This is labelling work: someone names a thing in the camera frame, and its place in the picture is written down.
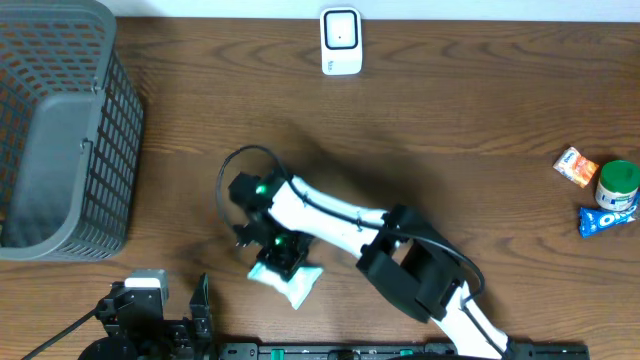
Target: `gray plastic basket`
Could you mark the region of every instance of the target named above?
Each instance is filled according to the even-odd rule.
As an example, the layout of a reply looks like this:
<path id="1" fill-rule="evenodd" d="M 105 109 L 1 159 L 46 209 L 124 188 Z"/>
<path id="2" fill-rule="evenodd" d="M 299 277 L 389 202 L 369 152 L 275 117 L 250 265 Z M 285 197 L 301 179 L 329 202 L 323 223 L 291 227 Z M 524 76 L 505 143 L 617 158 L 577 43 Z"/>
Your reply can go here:
<path id="1" fill-rule="evenodd" d="M 0 259 L 122 248 L 143 114 L 115 32 L 92 0 L 0 0 Z"/>

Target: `wooden table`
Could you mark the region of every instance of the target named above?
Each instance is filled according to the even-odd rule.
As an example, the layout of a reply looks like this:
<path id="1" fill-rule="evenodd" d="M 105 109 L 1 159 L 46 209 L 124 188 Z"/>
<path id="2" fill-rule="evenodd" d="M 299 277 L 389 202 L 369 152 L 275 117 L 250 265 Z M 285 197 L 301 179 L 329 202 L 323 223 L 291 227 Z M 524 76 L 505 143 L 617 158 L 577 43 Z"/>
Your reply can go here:
<path id="1" fill-rule="evenodd" d="M 639 30 L 367 21 L 363 71 L 327 77 L 317 21 L 119 20 L 118 50 L 147 106 L 130 241 L 98 264 L 1 263 L 0 357 L 26 354 L 136 268 L 169 271 L 167 318 L 188 314 L 209 273 L 219 334 L 441 338 L 325 243 L 311 257 L 326 271 L 298 311 L 246 280 L 257 249 L 236 249 L 213 189 L 224 157 L 249 143 L 340 198 L 417 206 L 482 268 L 481 306 L 507 333 L 585 342 L 596 360 L 640 356 L 640 227 L 581 239 L 578 208 L 595 206 L 593 182 L 581 189 L 552 169 L 569 145 L 601 165 L 640 163 Z M 271 165 L 248 153 L 225 184 Z M 76 358 L 103 336 L 90 321 L 42 358 Z"/>

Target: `black bracket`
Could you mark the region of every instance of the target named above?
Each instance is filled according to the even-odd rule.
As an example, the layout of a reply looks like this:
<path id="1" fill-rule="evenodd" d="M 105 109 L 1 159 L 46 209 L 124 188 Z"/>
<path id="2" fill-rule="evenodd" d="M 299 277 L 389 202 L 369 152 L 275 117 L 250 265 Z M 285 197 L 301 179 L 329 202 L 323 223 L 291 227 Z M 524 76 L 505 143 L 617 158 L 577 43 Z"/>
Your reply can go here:
<path id="1" fill-rule="evenodd" d="M 453 247 L 417 211 L 402 205 L 395 206 L 387 215 L 385 227 Z M 363 247 L 356 267 L 385 299 L 405 314 L 421 322 L 432 317 L 442 320 L 451 295 L 464 281 L 460 264 L 444 250 L 417 240 L 398 264 L 392 258 L 398 241 L 409 239 L 381 231 L 370 245 Z"/>

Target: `black cable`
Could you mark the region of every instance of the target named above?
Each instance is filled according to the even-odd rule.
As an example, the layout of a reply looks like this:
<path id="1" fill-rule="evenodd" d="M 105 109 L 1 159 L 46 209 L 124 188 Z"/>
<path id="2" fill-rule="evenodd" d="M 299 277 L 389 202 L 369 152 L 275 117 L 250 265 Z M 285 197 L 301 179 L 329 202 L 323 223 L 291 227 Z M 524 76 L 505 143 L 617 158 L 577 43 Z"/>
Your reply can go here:
<path id="1" fill-rule="evenodd" d="M 35 348 L 32 352 L 27 354 L 27 356 L 23 357 L 22 360 L 33 359 L 36 355 L 43 352 L 46 348 L 55 344 L 56 342 L 58 342 L 58 340 L 62 339 L 63 337 L 69 335 L 69 333 L 75 330 L 78 326 L 84 324 L 87 320 L 91 319 L 97 313 L 98 313 L 97 308 L 94 308 L 93 310 L 89 311 L 85 316 L 81 317 L 78 321 L 74 322 L 73 324 L 69 325 L 69 327 L 62 330 L 60 333 L 58 333 L 58 335 L 52 337 L 51 339 L 47 340 L 44 344 Z"/>
<path id="2" fill-rule="evenodd" d="M 505 355 L 504 351 L 502 351 L 502 349 L 500 349 L 500 347 L 493 341 L 491 336 L 489 336 L 489 334 L 487 334 L 487 332 L 484 331 L 482 326 L 480 326 L 480 323 L 478 323 L 478 320 L 476 320 L 476 318 L 471 314 L 471 310 L 469 310 L 468 307 L 463 306 L 462 307 L 462 312 L 464 312 L 467 315 L 467 317 L 469 317 L 469 320 L 471 320 L 473 325 L 476 327 L 476 329 L 478 329 L 478 331 L 480 332 L 480 334 L 482 334 L 482 336 L 485 338 L 485 340 L 487 340 L 489 345 L 491 345 L 491 347 L 496 352 L 498 352 L 498 354 L 500 354 L 500 358 L 501 359 L 506 359 L 506 357 L 504 356 Z"/>
<path id="3" fill-rule="evenodd" d="M 227 167 L 227 165 L 231 162 L 231 160 L 233 160 L 233 158 L 235 158 L 236 156 L 238 156 L 239 154 L 241 154 L 242 152 L 246 151 L 246 150 L 250 150 L 250 149 L 256 149 L 256 150 L 260 150 L 264 153 L 266 153 L 267 155 L 269 155 L 277 164 L 277 168 L 280 170 L 280 172 L 282 173 L 283 177 L 285 178 L 285 180 L 287 181 L 287 184 L 289 184 L 289 187 L 291 187 L 291 190 L 293 191 L 294 194 L 296 194 L 305 204 L 308 204 L 312 207 L 314 207 L 315 209 L 329 215 L 329 216 L 333 216 L 335 218 L 338 218 L 340 220 L 355 224 L 359 227 L 364 227 L 364 228 L 368 228 L 368 229 L 372 229 L 372 230 L 376 230 L 379 231 L 381 233 L 387 234 L 387 235 L 392 235 L 392 236 L 396 236 L 396 237 L 400 237 L 400 238 L 408 238 L 408 239 L 414 239 L 414 240 L 418 240 L 418 241 L 423 241 L 429 245 L 435 246 L 437 248 L 440 248 L 441 250 L 446 251 L 447 253 L 449 253 L 451 256 L 453 256 L 454 258 L 458 259 L 460 262 L 464 263 L 465 265 L 467 265 L 471 271 L 475 274 L 475 276 L 478 278 L 478 288 L 472 292 L 471 294 L 469 294 L 469 296 L 467 296 L 466 298 L 464 298 L 460 305 L 461 305 L 461 310 L 469 317 L 469 319 L 471 320 L 471 322 L 474 324 L 474 326 L 478 329 L 478 331 L 480 331 L 480 333 L 482 334 L 482 336 L 484 336 L 484 338 L 486 339 L 486 341 L 489 343 L 489 345 L 491 345 L 497 352 L 498 354 L 500 354 L 500 356 L 502 358 L 504 358 L 504 351 L 502 351 L 500 349 L 500 347 L 498 345 L 496 345 L 496 343 L 491 339 L 491 337 L 484 331 L 484 329 L 482 329 L 482 327 L 480 326 L 480 324 L 478 323 L 478 321 L 475 319 L 475 317 L 473 317 L 473 315 L 471 314 L 471 312 L 469 311 L 469 309 L 467 308 L 466 304 L 475 299 L 476 297 L 478 297 L 480 294 L 482 294 L 484 292 L 485 289 L 485 278 L 484 275 L 482 274 L 482 271 L 480 271 L 480 268 L 473 262 L 471 261 L 471 259 L 469 259 L 468 257 L 466 257 L 464 254 L 462 254 L 460 251 L 458 251 L 457 249 L 455 249 L 452 246 L 447 246 L 445 244 L 439 243 L 433 239 L 429 239 L 420 235 L 415 235 L 415 234 L 411 234 L 411 233 L 407 233 L 404 231 L 399 231 L 399 230 L 393 230 L 393 229 L 388 229 L 382 226 L 379 226 L 377 224 L 371 224 L 371 223 L 367 223 L 367 222 L 363 222 L 360 219 L 353 219 L 349 216 L 346 216 L 344 214 L 338 213 L 334 210 L 325 208 L 324 206 L 315 203 L 312 199 L 310 199 L 306 194 L 303 194 L 294 184 L 293 184 L 293 177 L 289 175 L 289 173 L 287 172 L 287 168 L 284 166 L 284 163 L 282 162 L 282 160 L 280 159 L 280 157 L 278 157 L 278 155 L 276 155 L 275 153 L 273 153 L 271 150 L 269 150 L 268 148 L 261 146 L 261 145 L 246 145 L 241 147 L 240 149 L 234 151 L 233 153 L 231 153 L 229 156 L 227 156 L 227 158 L 225 159 L 224 163 L 222 164 L 222 166 L 220 167 L 220 172 L 218 173 L 218 178 L 216 181 L 216 205 L 217 205 L 217 209 L 218 209 L 218 214 L 220 215 L 220 217 L 222 218 L 222 221 L 231 229 L 233 230 L 233 225 L 231 224 L 231 222 L 229 221 L 229 217 L 227 216 L 224 207 L 222 205 L 222 178 L 224 176 L 224 171 L 225 168 Z"/>

